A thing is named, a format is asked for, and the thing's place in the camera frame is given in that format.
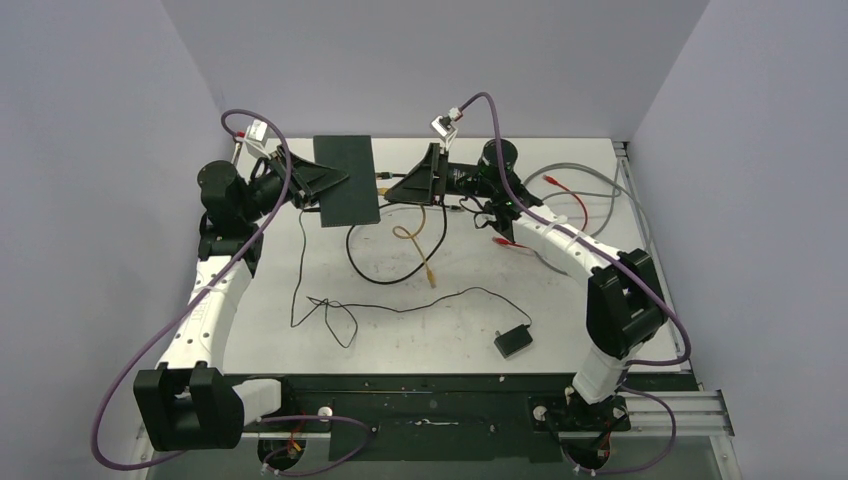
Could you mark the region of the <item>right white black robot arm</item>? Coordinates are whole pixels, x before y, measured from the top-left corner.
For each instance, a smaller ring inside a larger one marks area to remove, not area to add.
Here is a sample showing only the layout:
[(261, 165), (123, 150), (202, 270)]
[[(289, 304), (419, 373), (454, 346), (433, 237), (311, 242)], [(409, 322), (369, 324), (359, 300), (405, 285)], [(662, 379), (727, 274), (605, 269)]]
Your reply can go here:
[(385, 199), (421, 206), (447, 195), (480, 200), (487, 226), (584, 286), (591, 346), (565, 390), (565, 411), (573, 425), (590, 428), (604, 417), (605, 402), (620, 389), (635, 354), (667, 321), (656, 269), (644, 250), (610, 247), (559, 219), (515, 173), (517, 159), (507, 140), (488, 141), (475, 164), (453, 163), (432, 143)]

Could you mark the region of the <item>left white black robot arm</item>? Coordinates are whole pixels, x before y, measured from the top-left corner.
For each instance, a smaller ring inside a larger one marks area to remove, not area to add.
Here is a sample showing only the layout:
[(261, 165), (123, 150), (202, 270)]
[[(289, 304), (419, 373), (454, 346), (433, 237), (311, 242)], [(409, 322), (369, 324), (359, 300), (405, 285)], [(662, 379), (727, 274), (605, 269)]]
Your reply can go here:
[(239, 303), (254, 279), (263, 248), (260, 219), (285, 203), (304, 209), (346, 183), (339, 167), (315, 163), (283, 150), (258, 159), (251, 176), (216, 160), (200, 169), (197, 183), (205, 212), (195, 286), (188, 311), (165, 352), (133, 383), (143, 424), (158, 452), (231, 449), (245, 426), (262, 420), (290, 428), (298, 403), (273, 378), (240, 383), (222, 371), (223, 354)]

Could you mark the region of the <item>black network switch box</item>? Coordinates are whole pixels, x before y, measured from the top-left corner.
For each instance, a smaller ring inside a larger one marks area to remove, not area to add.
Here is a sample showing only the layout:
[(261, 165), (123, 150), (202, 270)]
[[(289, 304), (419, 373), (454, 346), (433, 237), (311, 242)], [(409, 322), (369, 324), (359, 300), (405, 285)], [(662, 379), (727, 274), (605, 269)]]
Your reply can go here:
[(377, 224), (380, 221), (372, 138), (368, 135), (319, 135), (314, 160), (343, 176), (319, 195), (323, 228)]

